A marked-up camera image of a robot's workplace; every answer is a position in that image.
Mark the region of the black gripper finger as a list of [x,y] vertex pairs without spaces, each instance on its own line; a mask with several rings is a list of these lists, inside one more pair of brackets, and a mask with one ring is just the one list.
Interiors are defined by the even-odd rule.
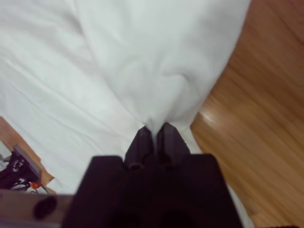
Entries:
[[146,158],[153,153],[152,134],[147,127],[142,127],[136,133],[124,158],[128,170],[139,170],[144,167]]
[[178,130],[171,124],[165,123],[156,135],[157,157],[161,165],[177,166],[190,150]]

